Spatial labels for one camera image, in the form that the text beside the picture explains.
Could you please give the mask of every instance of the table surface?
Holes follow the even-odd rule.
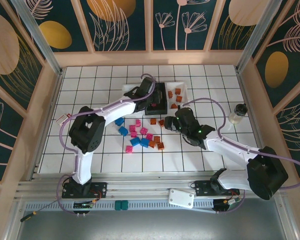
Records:
[[[83,106],[99,108],[122,97],[122,86],[141,83],[140,76],[148,73],[159,82],[184,82],[189,100],[208,97],[222,105],[228,116],[243,97],[232,65],[140,65],[140,66],[76,66],[67,67],[57,104],[51,120],[38,168],[40,174],[71,173],[75,156],[65,150],[59,142],[60,126],[56,119],[62,114],[76,114]],[[210,102],[196,102],[190,105],[200,124],[218,128],[222,112]],[[167,115],[155,116],[157,121]],[[242,170],[236,163],[218,153],[206,151],[187,144],[180,134],[150,125],[153,116],[129,116],[124,127],[141,120],[142,127],[154,136],[160,136],[164,150],[133,147],[133,153],[125,153],[131,145],[131,136],[123,137],[119,127],[110,123],[103,133],[100,146],[93,154],[92,173],[141,173],[141,172],[198,172],[217,171],[220,168]],[[72,146],[67,136],[69,126],[63,131],[63,140]],[[248,116],[237,125],[226,121],[221,131],[225,136],[240,143],[256,147],[256,140]]]

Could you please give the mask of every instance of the small bottle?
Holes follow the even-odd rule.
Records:
[[[248,108],[246,104],[238,104],[235,106],[235,109],[233,112],[230,113],[229,115],[229,121],[232,124],[238,124],[241,122],[241,120],[244,118],[244,116],[247,114]]]

